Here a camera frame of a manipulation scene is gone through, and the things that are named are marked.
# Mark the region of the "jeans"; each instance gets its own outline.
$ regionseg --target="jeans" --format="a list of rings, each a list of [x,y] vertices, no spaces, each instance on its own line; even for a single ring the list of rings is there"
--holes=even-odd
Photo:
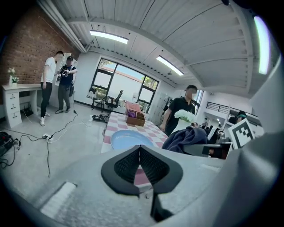
[[[41,93],[43,96],[43,100],[40,105],[40,117],[44,117],[46,113],[46,107],[49,103],[49,98],[52,91],[52,83],[47,82],[45,89],[43,89],[43,82],[41,82],[40,84],[41,84]]]
[[[70,86],[69,85],[59,84],[59,86],[58,86],[59,110],[63,110],[63,99],[66,103],[66,107],[68,109],[70,108],[69,93],[70,93]]]

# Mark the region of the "brick wall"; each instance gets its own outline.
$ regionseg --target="brick wall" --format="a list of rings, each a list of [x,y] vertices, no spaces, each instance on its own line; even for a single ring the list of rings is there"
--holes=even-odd
[[[15,25],[3,47],[0,85],[8,83],[9,67],[15,68],[19,83],[39,83],[46,59],[59,50],[72,53],[76,60],[80,54],[38,5],[31,7]]]

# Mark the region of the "power strip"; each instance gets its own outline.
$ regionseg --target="power strip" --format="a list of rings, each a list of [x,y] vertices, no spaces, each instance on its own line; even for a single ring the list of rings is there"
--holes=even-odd
[[[46,141],[48,142],[48,141],[53,141],[53,137],[51,137],[51,135],[48,135],[48,134],[44,134],[43,135],[43,138],[46,138]]]

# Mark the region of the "gray pants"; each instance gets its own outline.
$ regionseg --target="gray pants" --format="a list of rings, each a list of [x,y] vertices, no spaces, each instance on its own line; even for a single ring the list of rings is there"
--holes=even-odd
[[[63,99],[66,102],[66,107],[70,108],[69,93],[70,93],[70,86],[59,84],[59,86],[58,86],[58,102],[59,102],[59,109],[60,110],[63,110]]]

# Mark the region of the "black t-shirt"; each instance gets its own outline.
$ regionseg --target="black t-shirt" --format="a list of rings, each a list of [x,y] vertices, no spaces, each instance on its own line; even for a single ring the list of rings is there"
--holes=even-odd
[[[71,70],[74,70],[74,69],[76,69],[75,66],[71,65],[71,66],[68,67],[67,65],[65,65],[61,68],[61,71],[63,71],[63,70],[71,71]],[[70,73],[68,76],[61,76],[60,84],[70,86],[72,84],[72,79],[73,79],[73,73]]]
[[[169,106],[169,109],[172,111],[170,118],[166,124],[166,134],[169,136],[175,127],[178,125],[178,118],[174,117],[174,114],[179,110],[186,110],[195,114],[195,107],[191,103],[188,105],[188,102],[185,100],[185,97],[175,98]]]

